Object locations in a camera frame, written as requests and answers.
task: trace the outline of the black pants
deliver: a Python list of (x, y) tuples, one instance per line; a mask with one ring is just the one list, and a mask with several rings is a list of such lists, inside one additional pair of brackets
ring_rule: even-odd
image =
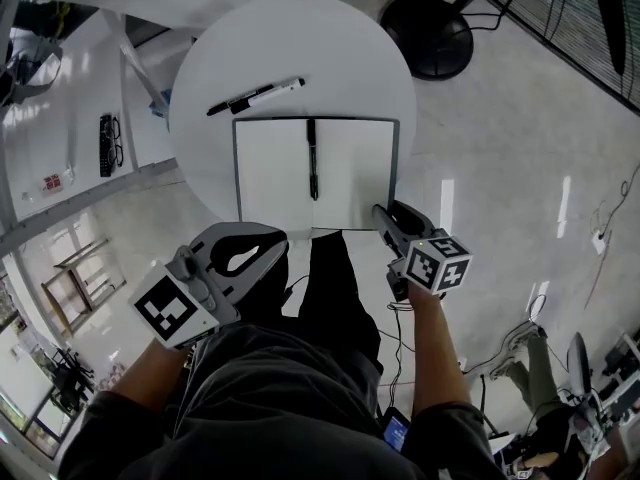
[(356, 276), (341, 231), (311, 241), (309, 283), (296, 319), (282, 316), (288, 277), (284, 255), (237, 304), (242, 319), (300, 330), (310, 341), (332, 350), (356, 349), (381, 369), (380, 334), (358, 297)]

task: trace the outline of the open notebook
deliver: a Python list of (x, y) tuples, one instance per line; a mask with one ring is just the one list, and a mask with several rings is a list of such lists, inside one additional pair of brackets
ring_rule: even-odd
[(394, 198), (399, 123), (314, 118), (318, 199), (310, 193), (307, 118), (238, 119), (240, 220), (284, 231), (373, 229), (371, 208)]

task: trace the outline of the round white table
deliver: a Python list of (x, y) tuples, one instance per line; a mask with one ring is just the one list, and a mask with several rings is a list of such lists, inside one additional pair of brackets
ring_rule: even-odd
[[(218, 103), (294, 77), (305, 86), (235, 116), (206, 115)], [(416, 132), (409, 68), (382, 28), (350, 5), (254, 0), (215, 22), (186, 56), (171, 97), (171, 142), (200, 200), (220, 219), (237, 220), (233, 120), (308, 115), (397, 119), (399, 178)]]

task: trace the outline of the phone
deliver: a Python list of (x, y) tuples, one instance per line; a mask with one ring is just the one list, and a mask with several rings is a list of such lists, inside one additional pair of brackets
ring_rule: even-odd
[(389, 407), (380, 420), (385, 442), (398, 452), (402, 451), (410, 425), (411, 422), (395, 407)]

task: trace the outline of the phone screen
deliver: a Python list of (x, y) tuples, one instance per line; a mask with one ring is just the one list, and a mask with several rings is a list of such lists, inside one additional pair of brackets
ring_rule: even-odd
[(404, 425), (398, 418), (391, 416), (387, 428), (384, 429), (384, 440), (397, 451), (402, 450), (404, 437), (407, 435), (409, 428)]

